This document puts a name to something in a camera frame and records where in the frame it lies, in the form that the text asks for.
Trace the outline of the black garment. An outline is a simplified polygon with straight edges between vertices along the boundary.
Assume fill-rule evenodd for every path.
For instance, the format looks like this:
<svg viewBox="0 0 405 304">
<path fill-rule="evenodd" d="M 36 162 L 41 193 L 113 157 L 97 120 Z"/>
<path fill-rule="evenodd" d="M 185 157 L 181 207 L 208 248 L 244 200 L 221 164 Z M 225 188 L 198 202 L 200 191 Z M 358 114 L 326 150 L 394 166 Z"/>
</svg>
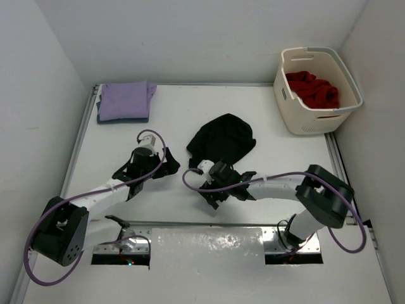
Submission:
<svg viewBox="0 0 405 304">
<path fill-rule="evenodd" d="M 227 113 L 203 125 L 188 143 L 189 168 L 203 160 L 234 165 L 256 146 L 251 126 Z"/>
</svg>

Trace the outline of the lavender garment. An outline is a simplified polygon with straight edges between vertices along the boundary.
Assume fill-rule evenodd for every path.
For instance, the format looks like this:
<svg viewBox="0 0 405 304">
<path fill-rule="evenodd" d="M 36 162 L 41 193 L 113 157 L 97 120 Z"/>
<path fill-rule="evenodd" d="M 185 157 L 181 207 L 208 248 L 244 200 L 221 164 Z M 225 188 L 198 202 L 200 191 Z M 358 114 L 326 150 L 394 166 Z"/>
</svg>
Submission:
<svg viewBox="0 0 405 304">
<path fill-rule="evenodd" d="M 157 84 L 148 81 L 107 83 L 101 88 L 101 120 L 149 118 Z"/>
</svg>

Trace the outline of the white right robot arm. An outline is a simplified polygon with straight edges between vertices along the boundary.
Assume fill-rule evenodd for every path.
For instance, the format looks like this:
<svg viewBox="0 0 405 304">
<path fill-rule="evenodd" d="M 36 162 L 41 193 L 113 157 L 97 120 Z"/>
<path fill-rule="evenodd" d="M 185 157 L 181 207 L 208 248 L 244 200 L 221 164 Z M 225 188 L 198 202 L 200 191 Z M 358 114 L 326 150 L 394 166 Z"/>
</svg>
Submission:
<svg viewBox="0 0 405 304">
<path fill-rule="evenodd" d="M 203 160 L 197 169 L 206 178 L 200 194 L 214 209 L 230 196 L 240 201 L 271 198 L 300 202 L 305 210 L 291 216 L 285 230 L 278 233 L 284 250 L 297 250 L 324 227 L 340 229 L 349 211 L 344 200 L 351 202 L 354 197 L 351 186 L 319 165 L 310 165 L 302 179 L 273 180 L 255 171 L 240 174 L 222 161 Z"/>
</svg>

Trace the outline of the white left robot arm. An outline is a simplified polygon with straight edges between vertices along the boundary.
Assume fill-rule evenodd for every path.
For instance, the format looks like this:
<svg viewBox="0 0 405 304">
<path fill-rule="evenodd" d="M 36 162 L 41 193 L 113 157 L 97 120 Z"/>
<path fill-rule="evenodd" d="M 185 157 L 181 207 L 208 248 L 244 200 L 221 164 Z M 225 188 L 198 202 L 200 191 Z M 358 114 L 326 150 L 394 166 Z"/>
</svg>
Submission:
<svg viewBox="0 0 405 304">
<path fill-rule="evenodd" d="M 84 197 L 48 201 L 45 219 L 36 228 L 29 248 L 62 265 L 72 264 L 86 248 L 118 240 L 129 223 L 114 215 L 97 219 L 110 207 L 129 201 L 142 191 L 148 179 L 160 179 L 178 172 L 180 164 L 163 148 L 164 157 L 150 148 L 135 148 L 130 159 L 107 181 Z"/>
</svg>

